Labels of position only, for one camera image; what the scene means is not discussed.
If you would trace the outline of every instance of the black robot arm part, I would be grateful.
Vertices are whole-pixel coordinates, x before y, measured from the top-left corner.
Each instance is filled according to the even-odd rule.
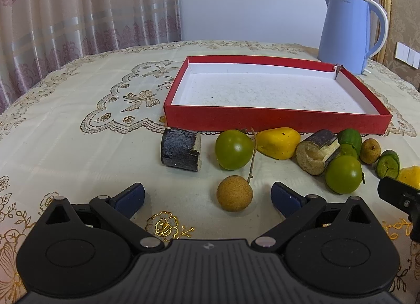
[[[381,199],[408,214],[408,220],[413,223],[410,238],[420,243],[419,191],[391,177],[385,177],[379,181],[377,193]]]
[[[28,290],[19,303],[398,303],[388,293],[398,253],[360,197],[327,203],[276,182],[271,199],[286,220],[251,246],[165,247],[129,219],[143,205],[141,184],[83,205],[56,198],[18,252]]]

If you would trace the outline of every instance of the brown round fruit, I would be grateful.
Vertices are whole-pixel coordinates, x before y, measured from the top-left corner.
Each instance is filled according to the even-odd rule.
[[[362,143],[360,150],[360,159],[366,164],[372,164],[377,161],[381,155],[381,146],[376,139],[368,138]]]
[[[217,187],[217,201],[229,212],[244,210],[253,200],[253,195],[251,186],[238,175],[226,177]]]

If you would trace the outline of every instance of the blue electric kettle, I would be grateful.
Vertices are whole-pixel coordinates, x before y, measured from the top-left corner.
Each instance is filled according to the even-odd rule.
[[[368,58],[381,50],[388,36],[388,19],[383,7],[373,0],[325,0],[327,15],[322,30],[318,59],[342,64],[353,74],[362,74]],[[379,38],[370,45],[370,12],[381,24]]]

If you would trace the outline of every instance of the curtain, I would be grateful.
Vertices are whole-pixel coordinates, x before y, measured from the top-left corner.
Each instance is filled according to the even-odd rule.
[[[180,39],[178,0],[0,0],[0,113],[73,59]]]

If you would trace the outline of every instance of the kettle handle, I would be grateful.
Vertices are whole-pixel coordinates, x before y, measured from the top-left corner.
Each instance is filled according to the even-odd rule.
[[[365,0],[369,5],[370,11],[373,11],[379,18],[379,23],[381,24],[381,32],[379,37],[373,47],[366,53],[367,57],[370,58],[378,53],[386,42],[388,37],[389,23],[388,18],[386,17],[386,11],[374,0]]]

